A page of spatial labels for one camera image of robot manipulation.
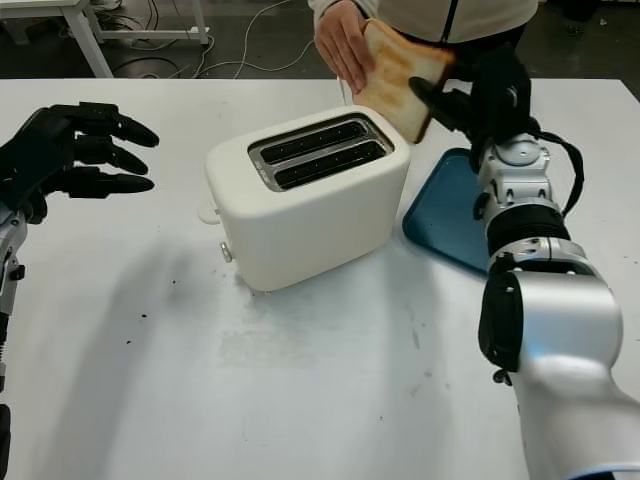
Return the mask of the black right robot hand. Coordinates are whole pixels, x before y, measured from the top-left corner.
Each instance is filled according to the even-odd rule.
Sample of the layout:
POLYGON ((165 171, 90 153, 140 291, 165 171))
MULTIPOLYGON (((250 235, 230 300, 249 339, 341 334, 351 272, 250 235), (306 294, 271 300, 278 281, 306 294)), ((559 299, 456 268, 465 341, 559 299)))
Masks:
POLYGON ((471 169, 480 170, 482 151, 489 142, 501 145, 531 126, 531 80, 514 48, 504 44, 482 56, 472 68, 469 93, 444 92, 414 76, 411 91, 430 116, 450 131, 462 132, 471 145, 471 169))

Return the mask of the person's bare right hand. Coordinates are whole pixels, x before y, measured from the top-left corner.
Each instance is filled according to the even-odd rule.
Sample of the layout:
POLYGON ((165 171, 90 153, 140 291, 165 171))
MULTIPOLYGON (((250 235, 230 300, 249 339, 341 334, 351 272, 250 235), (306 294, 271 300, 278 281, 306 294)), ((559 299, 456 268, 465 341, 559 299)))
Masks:
POLYGON ((367 85, 374 60, 364 38, 365 18, 353 1, 337 1, 320 16, 315 45, 329 68, 359 94, 367 85))

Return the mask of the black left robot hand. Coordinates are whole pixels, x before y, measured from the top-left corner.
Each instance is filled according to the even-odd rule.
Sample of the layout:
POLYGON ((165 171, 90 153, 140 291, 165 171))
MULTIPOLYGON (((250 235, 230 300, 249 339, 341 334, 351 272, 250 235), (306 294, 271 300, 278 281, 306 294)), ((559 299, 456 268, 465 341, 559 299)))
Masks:
POLYGON ((115 104, 56 104, 34 112, 1 146, 1 203, 40 224, 46 197, 105 199, 151 190, 148 167, 115 139, 153 148, 159 137, 115 104))

